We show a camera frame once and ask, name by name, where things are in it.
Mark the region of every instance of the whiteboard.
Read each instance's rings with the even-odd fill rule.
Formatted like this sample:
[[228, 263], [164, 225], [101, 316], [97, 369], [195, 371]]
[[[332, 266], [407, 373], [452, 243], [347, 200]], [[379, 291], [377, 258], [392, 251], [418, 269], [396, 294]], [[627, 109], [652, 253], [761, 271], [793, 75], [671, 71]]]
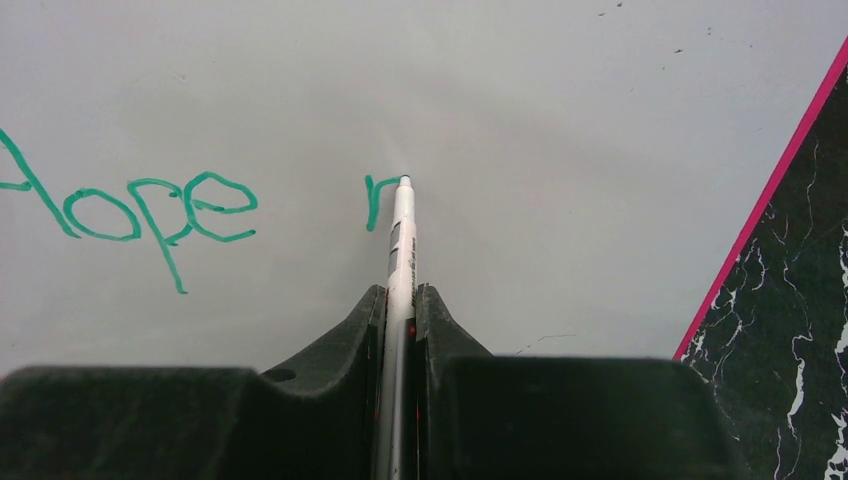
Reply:
[[490, 350], [670, 357], [846, 19], [0, 2], [0, 374], [278, 363], [385, 282], [392, 188], [369, 232], [364, 178], [400, 174], [420, 280]]

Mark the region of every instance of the green letter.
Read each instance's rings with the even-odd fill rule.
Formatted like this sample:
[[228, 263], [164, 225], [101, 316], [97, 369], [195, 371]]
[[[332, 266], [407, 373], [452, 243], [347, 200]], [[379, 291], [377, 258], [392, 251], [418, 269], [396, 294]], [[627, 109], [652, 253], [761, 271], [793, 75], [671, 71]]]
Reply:
[[[221, 185], [225, 187], [230, 187], [236, 189], [244, 194], [247, 197], [247, 205], [243, 207], [231, 207], [225, 208], [220, 205], [215, 205], [212, 203], [204, 202], [203, 200], [192, 200], [191, 195], [194, 191], [194, 188], [203, 183], [206, 179], [211, 178], [212, 180], [217, 181]], [[227, 180], [226, 178], [218, 175], [214, 172], [203, 172], [200, 175], [194, 177], [190, 182], [186, 184], [185, 193], [183, 195], [183, 204], [185, 205], [186, 210], [186, 218], [188, 219], [189, 225], [194, 227], [199, 233], [206, 235], [207, 237], [218, 240], [219, 242], [232, 242], [235, 240], [240, 240], [245, 237], [249, 237], [251, 235], [256, 234], [256, 230], [246, 230], [241, 233], [236, 233], [235, 235], [222, 236], [218, 235], [215, 232], [210, 232], [209, 230], [203, 228], [200, 223], [197, 222], [197, 216], [194, 213], [194, 209], [197, 210], [212, 210], [213, 212], [222, 213], [224, 215], [229, 215], [233, 213], [241, 213], [246, 212], [248, 210], [255, 210], [259, 205], [259, 202], [256, 200], [256, 195], [250, 191], [246, 186], [233, 182], [231, 180]]]
[[[77, 220], [76, 215], [74, 215], [74, 204], [77, 203], [78, 200], [82, 200], [83, 198], [90, 196], [97, 196], [111, 203], [112, 205], [118, 207], [118, 209], [127, 216], [127, 219], [130, 221], [130, 226], [132, 226], [132, 233], [128, 235], [124, 235], [122, 237], [116, 237], [114, 235], [107, 235], [105, 233], [98, 233], [90, 228], [86, 227], [79, 220]], [[81, 188], [76, 191], [76, 193], [72, 193], [68, 195], [65, 199], [65, 204], [62, 206], [62, 209], [65, 211], [65, 216], [68, 217], [68, 221], [74, 224], [75, 227], [80, 229], [86, 235], [90, 235], [94, 238], [102, 238], [103, 240], [113, 240], [116, 242], [128, 242], [130, 240], [135, 240], [136, 238], [141, 237], [141, 225], [138, 224], [138, 218], [136, 218], [135, 214], [132, 213], [130, 207], [128, 207], [124, 202], [118, 200], [117, 198], [109, 195], [108, 193], [97, 190], [96, 188]]]
[[400, 183], [400, 177], [383, 180], [375, 186], [371, 175], [365, 175], [365, 190], [368, 193], [368, 223], [365, 224], [365, 229], [369, 232], [373, 232], [374, 227], [377, 226], [377, 215], [380, 213], [380, 190], [393, 183]]
[[59, 212], [59, 208], [55, 203], [53, 203], [53, 200], [50, 199], [50, 195], [47, 194], [47, 190], [44, 189], [44, 186], [41, 185], [41, 182], [35, 174], [32, 173], [32, 170], [30, 170], [29, 165], [27, 165], [26, 160], [24, 160], [24, 156], [21, 154], [21, 151], [18, 150], [15, 142], [6, 135], [6, 132], [4, 132], [2, 128], [0, 128], [0, 143], [9, 150], [9, 153], [12, 154], [12, 158], [15, 159], [15, 163], [18, 165], [18, 169], [27, 179], [23, 183], [0, 182], [0, 189], [17, 190], [20, 192], [35, 189], [35, 192], [39, 197], [41, 197], [41, 201], [44, 202], [44, 205], [46, 205], [47, 209], [50, 210], [50, 213], [53, 214], [53, 218], [56, 219], [56, 222], [59, 223], [59, 226], [62, 227], [65, 234], [71, 237], [80, 238], [76, 232], [71, 230], [71, 226], [68, 225], [68, 222], [65, 221], [65, 218]]
[[132, 195], [135, 199], [135, 203], [138, 204], [138, 208], [141, 210], [142, 216], [144, 216], [144, 219], [147, 221], [147, 225], [153, 232], [153, 236], [156, 237], [156, 243], [159, 244], [159, 249], [162, 250], [162, 255], [165, 257], [165, 263], [168, 264], [171, 276], [174, 277], [174, 283], [176, 284], [177, 291], [179, 293], [188, 293], [185, 289], [183, 289], [183, 281], [180, 278], [180, 274], [177, 271], [177, 265], [174, 263], [174, 258], [171, 256], [171, 251], [168, 249], [168, 246], [177, 246], [177, 240], [191, 233], [191, 225], [186, 224], [186, 226], [176, 234], [171, 235], [168, 238], [164, 238], [159, 225], [156, 225], [156, 221], [153, 220], [153, 215], [150, 213], [150, 208], [147, 207], [147, 202], [144, 201], [144, 198], [138, 192], [138, 187], [142, 187], [144, 185], [159, 185], [168, 188], [171, 190], [171, 193], [168, 194], [171, 197], [182, 197], [183, 192], [180, 190], [180, 187], [173, 183], [166, 182], [165, 180], [159, 180], [158, 178], [142, 178], [127, 183], [127, 191], [130, 192], [130, 195]]

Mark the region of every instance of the green marker ink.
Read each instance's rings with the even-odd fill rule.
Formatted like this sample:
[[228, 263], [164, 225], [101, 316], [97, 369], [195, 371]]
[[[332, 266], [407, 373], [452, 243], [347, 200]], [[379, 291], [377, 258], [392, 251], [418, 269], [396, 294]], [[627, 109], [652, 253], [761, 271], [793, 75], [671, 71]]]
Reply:
[[[220, 205], [215, 205], [209, 202], [204, 202], [203, 200], [193, 200], [191, 196], [194, 192], [195, 187], [197, 187], [208, 179], [215, 180], [216, 182], [220, 183], [221, 185], [224, 185], [225, 187], [230, 187], [240, 191], [244, 194], [245, 197], [247, 197], [247, 205], [243, 207], [228, 208], [222, 207]], [[191, 179], [186, 184], [185, 192], [183, 193], [183, 205], [185, 206], [186, 218], [188, 219], [189, 225], [194, 227], [194, 229], [197, 230], [198, 233], [206, 235], [207, 237], [213, 240], [217, 240], [219, 242], [233, 242], [256, 234], [256, 230], [251, 229], [241, 233], [236, 233], [234, 235], [218, 235], [215, 232], [207, 230], [202, 225], [200, 225], [200, 223], [198, 223], [197, 215], [194, 212], [195, 209], [212, 210], [213, 212], [221, 213], [224, 215], [231, 215], [234, 213], [246, 212], [248, 210], [255, 210], [256, 207], [259, 206], [259, 201], [256, 199], [256, 195], [254, 195], [249, 188], [240, 183], [233, 182], [232, 180], [227, 180], [226, 178], [222, 177], [221, 175], [218, 175], [215, 172], [203, 172], [200, 175]]]
[[[118, 210], [123, 212], [123, 214], [126, 215], [127, 219], [130, 221], [130, 225], [133, 229], [132, 233], [120, 237], [115, 235], [107, 235], [105, 233], [95, 232], [94, 230], [80, 223], [80, 221], [77, 220], [76, 215], [74, 215], [74, 204], [77, 203], [79, 200], [82, 200], [83, 198], [91, 196], [100, 197], [103, 200], [106, 200], [112, 205], [118, 207]], [[113, 197], [112, 195], [109, 195], [108, 193], [102, 190], [98, 190], [96, 188], [81, 188], [77, 190], [76, 193], [72, 193], [68, 195], [67, 198], [65, 198], [65, 203], [62, 209], [65, 211], [65, 216], [68, 217], [68, 221], [88, 236], [100, 238], [103, 240], [112, 240], [115, 242], [128, 242], [130, 240], [135, 240], [136, 238], [141, 237], [141, 225], [138, 223], [138, 217], [136, 217], [135, 214], [132, 213], [130, 207], [128, 207], [124, 202], [118, 200], [117, 198]]]
[[38, 196], [41, 197], [41, 201], [44, 202], [44, 205], [47, 206], [47, 209], [50, 210], [50, 213], [53, 214], [53, 218], [55, 218], [59, 226], [62, 227], [62, 231], [68, 236], [82, 238], [77, 235], [77, 233], [71, 229], [71, 226], [68, 225], [68, 222], [65, 221], [65, 217], [62, 216], [62, 213], [59, 211], [59, 207], [56, 206], [50, 198], [50, 195], [47, 193], [47, 190], [45, 190], [44, 186], [41, 184], [41, 181], [38, 180], [38, 177], [36, 177], [35, 173], [33, 173], [29, 168], [29, 165], [27, 165], [23, 154], [18, 149], [17, 145], [15, 145], [15, 142], [6, 135], [6, 132], [4, 132], [2, 128], [0, 128], [0, 143], [9, 150], [9, 153], [12, 154], [12, 158], [15, 159], [15, 164], [18, 166], [18, 169], [27, 179], [27, 181], [22, 183], [0, 183], [0, 189], [17, 190], [19, 192], [26, 192], [34, 189]]
[[377, 226], [377, 215], [380, 213], [380, 190], [393, 183], [400, 183], [400, 177], [392, 177], [374, 185], [371, 175], [365, 175], [365, 190], [368, 193], [368, 223], [365, 224], [365, 229], [369, 232], [373, 232]]
[[144, 197], [142, 197], [141, 193], [138, 191], [139, 187], [143, 187], [145, 185], [159, 185], [160, 187], [168, 188], [171, 190], [168, 195], [174, 198], [182, 197], [182, 190], [173, 183], [160, 180], [158, 178], [140, 178], [138, 180], [133, 180], [132, 182], [127, 182], [127, 191], [130, 192], [130, 195], [132, 195], [135, 199], [138, 209], [141, 210], [141, 215], [147, 222], [147, 226], [150, 227], [150, 231], [153, 232], [153, 236], [156, 238], [156, 243], [159, 244], [159, 249], [165, 257], [165, 263], [168, 264], [168, 270], [171, 271], [171, 276], [174, 277], [174, 284], [177, 288], [177, 292], [183, 294], [188, 293], [183, 288], [183, 281], [180, 278], [180, 273], [177, 271], [177, 265], [174, 263], [174, 258], [171, 256], [171, 251], [168, 247], [176, 246], [177, 240], [191, 233], [192, 228], [190, 225], [186, 225], [178, 233], [171, 235], [168, 238], [164, 238], [162, 236], [162, 230], [158, 225], [156, 225], [156, 221], [153, 219], [153, 214], [150, 213], [150, 208], [147, 207], [147, 202], [144, 201]]

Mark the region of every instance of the black mount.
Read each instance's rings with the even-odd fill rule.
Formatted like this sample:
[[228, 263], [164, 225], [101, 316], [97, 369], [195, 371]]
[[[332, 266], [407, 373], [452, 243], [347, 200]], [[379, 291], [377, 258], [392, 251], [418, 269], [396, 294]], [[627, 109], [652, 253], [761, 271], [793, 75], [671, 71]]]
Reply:
[[[370, 476], [386, 291], [259, 375], [240, 368], [19, 370], [0, 384], [0, 478]], [[422, 285], [421, 479], [724, 479], [700, 378], [652, 360], [495, 357]]]

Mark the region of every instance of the pink edge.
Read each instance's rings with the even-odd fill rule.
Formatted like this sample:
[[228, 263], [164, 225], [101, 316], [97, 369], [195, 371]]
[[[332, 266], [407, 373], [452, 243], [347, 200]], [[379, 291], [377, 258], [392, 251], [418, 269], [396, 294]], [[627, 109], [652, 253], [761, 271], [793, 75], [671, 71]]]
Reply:
[[833, 90], [833, 86], [836, 85], [836, 81], [842, 75], [842, 71], [845, 69], [846, 65], [848, 65], [848, 38], [846, 38], [842, 43], [839, 53], [836, 54], [836, 59], [833, 60], [833, 64], [827, 71], [827, 75], [824, 76], [821, 86], [819, 86], [818, 91], [816, 91], [813, 101], [810, 102], [810, 106], [807, 107], [807, 111], [804, 112], [804, 116], [801, 117], [801, 123], [798, 124], [798, 128], [795, 129], [795, 133], [789, 140], [789, 145], [786, 146], [786, 150], [783, 152], [783, 155], [780, 156], [780, 160], [777, 162], [774, 172], [772, 172], [771, 177], [769, 177], [766, 187], [763, 189], [763, 192], [760, 194], [760, 198], [757, 200], [756, 205], [754, 205], [754, 209], [751, 211], [751, 215], [748, 216], [745, 226], [742, 227], [742, 231], [739, 232], [736, 242], [733, 243], [733, 248], [730, 249], [730, 254], [728, 254], [727, 258], [724, 260], [724, 264], [722, 264], [721, 270], [718, 272], [718, 276], [716, 276], [706, 298], [704, 298], [703, 303], [701, 303], [701, 308], [698, 309], [698, 313], [695, 314], [695, 319], [692, 320], [692, 324], [689, 325], [689, 329], [686, 331], [686, 335], [683, 336], [680, 346], [677, 347], [677, 351], [674, 353], [673, 357], [675, 360], [680, 360], [680, 357], [686, 353], [686, 348], [695, 337], [695, 333], [698, 331], [698, 327], [704, 320], [704, 317], [707, 314], [707, 309], [710, 308], [713, 298], [715, 298], [718, 294], [718, 290], [724, 284], [724, 280], [733, 268], [733, 264], [736, 263], [736, 257], [739, 256], [740, 252], [742, 252], [742, 248], [745, 247], [746, 243], [748, 243], [748, 238], [750, 238], [751, 232], [753, 232], [754, 227], [757, 226], [757, 222], [760, 220], [763, 211], [765, 211], [766, 205], [768, 205], [769, 201], [771, 201], [771, 196], [780, 184], [780, 180], [783, 179], [783, 174], [786, 173], [786, 170], [789, 168], [789, 164], [792, 162], [792, 159], [795, 158], [795, 154], [798, 153], [798, 149], [801, 148], [801, 143], [803, 143], [804, 138], [807, 137], [810, 127], [813, 126], [813, 122], [815, 122], [816, 117], [819, 116], [819, 112], [821, 112], [825, 100], [827, 100], [827, 97], [830, 95], [831, 90]]

